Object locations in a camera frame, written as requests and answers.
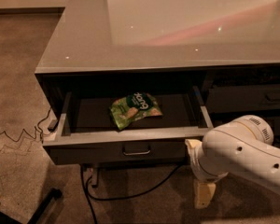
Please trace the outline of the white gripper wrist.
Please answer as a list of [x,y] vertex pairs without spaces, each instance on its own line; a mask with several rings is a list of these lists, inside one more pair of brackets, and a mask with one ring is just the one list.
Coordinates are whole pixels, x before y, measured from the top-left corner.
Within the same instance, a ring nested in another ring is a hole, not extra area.
[[194,207],[204,209],[209,206],[214,197],[217,187],[215,183],[227,176],[228,172],[210,161],[203,151],[202,141],[186,139],[185,145],[189,154],[190,167],[197,177],[193,182]]

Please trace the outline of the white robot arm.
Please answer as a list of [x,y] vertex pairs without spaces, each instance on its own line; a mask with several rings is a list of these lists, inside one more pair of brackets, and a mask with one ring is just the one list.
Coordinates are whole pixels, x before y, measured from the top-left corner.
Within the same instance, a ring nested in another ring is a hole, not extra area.
[[273,130],[252,115],[217,126],[201,141],[187,139],[193,181],[194,207],[212,201],[216,182],[229,174],[240,176],[280,195],[280,148],[273,146]]

